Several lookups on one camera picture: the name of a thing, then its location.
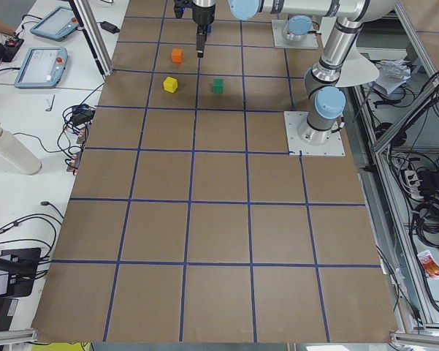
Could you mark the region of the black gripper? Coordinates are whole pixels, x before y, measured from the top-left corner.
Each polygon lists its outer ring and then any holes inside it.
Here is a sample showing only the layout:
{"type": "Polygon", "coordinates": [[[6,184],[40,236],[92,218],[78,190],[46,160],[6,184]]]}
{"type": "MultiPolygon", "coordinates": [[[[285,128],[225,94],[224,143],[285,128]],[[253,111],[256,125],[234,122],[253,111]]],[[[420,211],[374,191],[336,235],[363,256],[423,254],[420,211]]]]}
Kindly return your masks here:
{"type": "Polygon", "coordinates": [[[196,54],[198,58],[204,57],[207,41],[208,25],[215,20],[216,0],[193,0],[192,18],[197,26],[196,30],[196,54]]]}

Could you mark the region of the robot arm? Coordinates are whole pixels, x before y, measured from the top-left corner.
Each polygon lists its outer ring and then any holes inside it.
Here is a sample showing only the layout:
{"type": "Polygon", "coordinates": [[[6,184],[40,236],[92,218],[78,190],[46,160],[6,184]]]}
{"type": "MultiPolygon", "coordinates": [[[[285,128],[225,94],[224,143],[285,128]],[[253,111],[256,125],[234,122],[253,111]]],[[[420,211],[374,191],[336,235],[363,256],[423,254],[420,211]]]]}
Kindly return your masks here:
{"type": "Polygon", "coordinates": [[[282,30],[283,37],[291,42],[303,41],[307,35],[318,33],[313,28],[312,19],[307,15],[289,16],[282,30]]]}
{"type": "Polygon", "coordinates": [[[315,15],[335,19],[320,59],[305,76],[310,110],[306,119],[297,127],[297,134],[304,143],[320,146],[330,138],[332,126],[342,116],[346,105],[345,95],[337,87],[343,64],[363,24],[383,17],[395,4],[395,1],[229,2],[230,11],[238,20],[248,20],[258,12],[315,15]]]}

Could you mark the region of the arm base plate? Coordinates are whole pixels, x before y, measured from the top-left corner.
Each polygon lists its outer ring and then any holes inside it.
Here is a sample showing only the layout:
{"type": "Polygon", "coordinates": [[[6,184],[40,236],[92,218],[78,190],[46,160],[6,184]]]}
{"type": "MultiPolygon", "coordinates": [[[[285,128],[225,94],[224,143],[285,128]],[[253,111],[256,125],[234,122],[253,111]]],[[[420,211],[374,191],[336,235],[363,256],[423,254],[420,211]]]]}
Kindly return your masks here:
{"type": "Polygon", "coordinates": [[[290,156],[343,157],[346,155],[337,122],[330,130],[311,129],[306,111],[285,111],[284,124],[290,156]]]}
{"type": "Polygon", "coordinates": [[[289,29],[288,20],[272,20],[272,34],[275,48],[316,50],[317,36],[313,33],[294,34],[289,29]]]}

